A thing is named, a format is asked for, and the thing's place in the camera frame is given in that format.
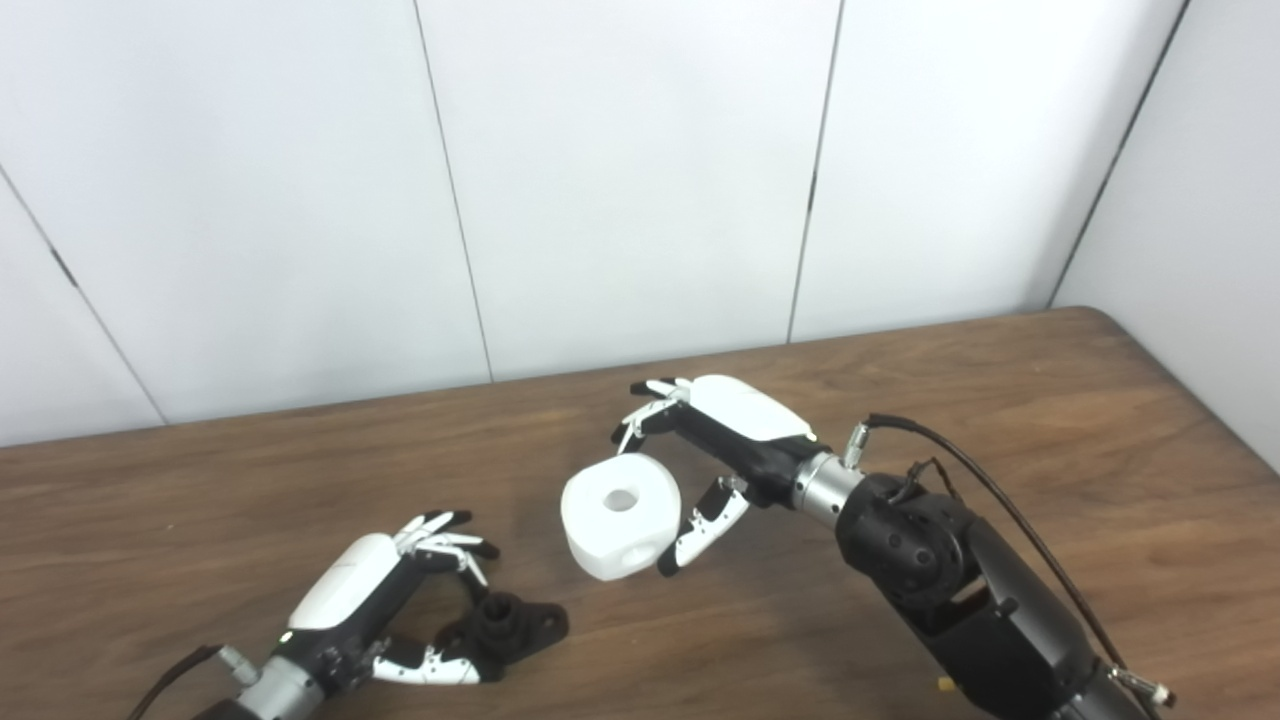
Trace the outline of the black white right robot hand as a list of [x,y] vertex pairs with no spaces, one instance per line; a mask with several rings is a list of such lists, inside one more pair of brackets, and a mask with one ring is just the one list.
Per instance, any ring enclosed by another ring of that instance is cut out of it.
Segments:
[[618,454],[636,454],[650,436],[676,433],[727,468],[680,523],[655,565],[673,577],[733,527],[750,507],[796,507],[801,465],[828,451],[791,409],[730,375],[657,378],[631,384],[648,404],[611,436]]

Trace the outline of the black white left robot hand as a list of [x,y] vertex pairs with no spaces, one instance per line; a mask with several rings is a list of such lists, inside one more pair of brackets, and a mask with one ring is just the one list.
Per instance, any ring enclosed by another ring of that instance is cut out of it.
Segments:
[[360,537],[291,614],[273,656],[296,665],[332,698],[370,680],[413,685],[489,683],[493,671],[461,650],[393,635],[390,625],[429,577],[457,577],[474,605],[489,594],[480,562],[499,550],[458,533],[465,510],[434,510],[397,533]]

